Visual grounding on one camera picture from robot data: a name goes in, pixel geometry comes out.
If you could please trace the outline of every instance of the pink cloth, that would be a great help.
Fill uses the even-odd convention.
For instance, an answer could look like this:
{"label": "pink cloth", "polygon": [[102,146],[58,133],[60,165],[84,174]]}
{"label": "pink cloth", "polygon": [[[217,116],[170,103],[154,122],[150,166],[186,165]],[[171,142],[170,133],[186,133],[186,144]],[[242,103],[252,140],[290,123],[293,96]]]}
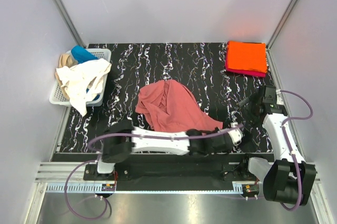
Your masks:
{"label": "pink cloth", "polygon": [[175,80],[161,80],[142,87],[136,112],[145,115],[154,131],[213,131],[222,128],[222,122],[202,112],[188,88]]}
{"label": "pink cloth", "polygon": [[257,72],[257,71],[249,71],[249,70],[232,70],[228,68],[228,56],[226,56],[225,59],[225,69],[228,72],[238,73],[238,74],[245,74],[245,75],[252,75],[252,76],[258,76],[258,77],[265,77],[265,73],[263,72]]}

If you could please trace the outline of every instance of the folded towel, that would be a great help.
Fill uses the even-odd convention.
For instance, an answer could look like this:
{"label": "folded towel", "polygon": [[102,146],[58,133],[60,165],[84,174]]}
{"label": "folded towel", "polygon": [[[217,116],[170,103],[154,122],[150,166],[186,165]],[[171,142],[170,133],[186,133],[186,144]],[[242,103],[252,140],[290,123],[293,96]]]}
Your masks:
{"label": "folded towel", "polygon": [[227,68],[267,73],[264,43],[228,42]]}
{"label": "folded towel", "polygon": [[265,75],[266,75],[265,73],[257,72],[257,71],[232,70],[232,69],[228,68],[228,56],[226,56],[226,59],[225,59],[225,69],[228,72],[244,74],[244,75],[252,75],[252,76],[257,76],[257,77],[265,77]]}

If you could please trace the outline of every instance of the clothing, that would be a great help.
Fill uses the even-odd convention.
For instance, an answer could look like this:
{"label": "clothing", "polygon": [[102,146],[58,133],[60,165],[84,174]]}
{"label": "clothing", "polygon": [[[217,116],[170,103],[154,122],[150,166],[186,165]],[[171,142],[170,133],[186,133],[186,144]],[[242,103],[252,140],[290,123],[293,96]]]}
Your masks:
{"label": "clothing", "polygon": [[86,102],[92,101],[103,91],[103,76],[111,69],[111,63],[105,59],[93,60],[71,68],[64,66],[56,69],[62,87],[70,97],[70,104],[84,116]]}
{"label": "clothing", "polygon": [[[64,67],[64,66],[72,67],[72,66],[75,66],[77,64],[78,64],[77,60],[73,59],[70,54],[61,54],[60,59],[58,60],[58,67],[59,68]],[[65,92],[64,87],[62,87],[62,82],[61,82],[60,78],[58,77],[57,72],[55,72],[55,77],[56,77],[57,83],[59,84],[59,86],[61,88],[62,94],[64,95],[64,97],[66,99],[69,100],[69,96]]]}
{"label": "clothing", "polygon": [[222,128],[222,122],[202,112],[188,88],[175,80],[161,80],[142,87],[136,112],[145,115],[154,131],[213,131]]}
{"label": "clothing", "polygon": [[233,70],[228,68],[228,57],[226,56],[225,60],[225,68],[228,72],[238,73],[238,74],[244,74],[244,75],[252,75],[257,77],[265,77],[265,73],[257,72],[257,71],[249,71],[249,70]]}
{"label": "clothing", "polygon": [[72,50],[72,55],[75,58],[75,60],[78,61],[79,64],[91,61],[91,60],[98,60],[96,56],[88,52],[86,49],[80,47],[80,46],[75,46]]}
{"label": "clothing", "polygon": [[264,43],[228,42],[227,69],[267,73]]}

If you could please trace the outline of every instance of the plastic basket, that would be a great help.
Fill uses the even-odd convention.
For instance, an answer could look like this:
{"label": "plastic basket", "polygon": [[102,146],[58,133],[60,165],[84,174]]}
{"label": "plastic basket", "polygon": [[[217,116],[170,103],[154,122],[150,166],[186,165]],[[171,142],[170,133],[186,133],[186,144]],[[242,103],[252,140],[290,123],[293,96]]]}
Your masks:
{"label": "plastic basket", "polygon": [[[97,58],[103,58],[106,59],[108,62],[110,62],[111,58],[111,51],[109,49],[101,49],[101,48],[89,48],[87,49],[90,53],[95,55]],[[86,102],[86,106],[100,106],[103,103],[103,95],[105,90],[105,84],[106,84],[106,78],[107,74],[103,77],[103,91],[100,94],[100,97],[95,101]],[[69,100],[64,97],[62,94],[61,88],[58,85],[57,81],[55,80],[53,90],[49,96],[49,101],[52,104],[59,104],[64,106],[71,107]]]}

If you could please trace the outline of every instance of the black and white surface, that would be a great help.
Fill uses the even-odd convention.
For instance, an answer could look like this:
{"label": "black and white surface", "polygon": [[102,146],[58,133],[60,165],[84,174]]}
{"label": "black and white surface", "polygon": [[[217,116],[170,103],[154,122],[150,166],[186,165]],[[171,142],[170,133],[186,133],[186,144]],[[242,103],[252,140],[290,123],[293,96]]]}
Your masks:
{"label": "black and white surface", "polygon": [[[237,103],[261,85],[274,85],[270,71],[265,78],[226,72],[226,43],[92,44],[89,48],[112,52],[103,104],[87,108],[85,117],[71,109],[60,152],[90,152],[88,141],[122,119],[149,129],[145,117],[135,113],[137,96],[141,87],[159,80],[175,79],[187,86],[200,109],[225,126],[245,123]],[[233,152],[272,152],[261,126],[246,126],[244,142]]]}

